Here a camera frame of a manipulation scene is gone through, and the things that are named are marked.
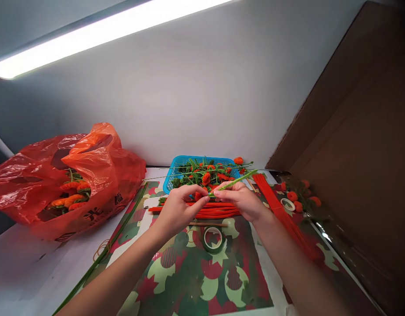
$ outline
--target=orange plastic bag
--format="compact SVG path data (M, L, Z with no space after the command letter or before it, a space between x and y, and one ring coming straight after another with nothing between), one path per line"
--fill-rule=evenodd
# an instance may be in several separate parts
M90 184L86 205L45 221L41 212L68 181L70 167ZM23 148L0 165L0 210L33 234L66 241L119 213L137 193L145 161L122 148L114 127L95 124L86 134L57 136Z

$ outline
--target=fluorescent light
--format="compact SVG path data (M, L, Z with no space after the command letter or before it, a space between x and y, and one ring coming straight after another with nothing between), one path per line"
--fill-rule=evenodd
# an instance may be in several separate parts
M0 61L0 77L20 74L185 15L231 0L152 0Z

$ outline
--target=right hand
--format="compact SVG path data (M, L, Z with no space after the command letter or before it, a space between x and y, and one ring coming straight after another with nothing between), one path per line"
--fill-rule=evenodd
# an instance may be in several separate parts
M240 210L242 216L253 224L271 217L271 211L243 182L238 182L232 187L219 191L220 188L229 183L230 181L223 182L213 190L216 201L233 203Z

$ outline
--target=wooden stick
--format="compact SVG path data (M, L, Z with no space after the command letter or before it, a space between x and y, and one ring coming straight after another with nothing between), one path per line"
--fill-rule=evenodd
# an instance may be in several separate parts
M228 227L227 224L216 224L216 223L189 223L189 226L217 226L217 227Z
M254 191L254 193L256 193L255 187L254 185L251 183L251 181L248 179L246 179L246 181L250 184L250 186L252 187L252 190Z

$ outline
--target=tape roll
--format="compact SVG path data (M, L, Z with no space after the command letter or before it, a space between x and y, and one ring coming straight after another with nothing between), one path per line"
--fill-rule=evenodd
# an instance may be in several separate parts
M207 233L219 234L220 241L217 244L211 243L211 245L209 245L205 239ZM202 244L204 245L204 249L207 252L212 253L212 254L217 254L223 249L225 239L226 239L226 237L224 236L223 232L220 229L218 229L218 227L207 226L207 228L205 228L204 236L202 238Z
M280 203L284 206L285 209L287 209L289 211L294 211L296 209L296 206L294 206L294 203L292 201L290 201L289 199L282 198Z

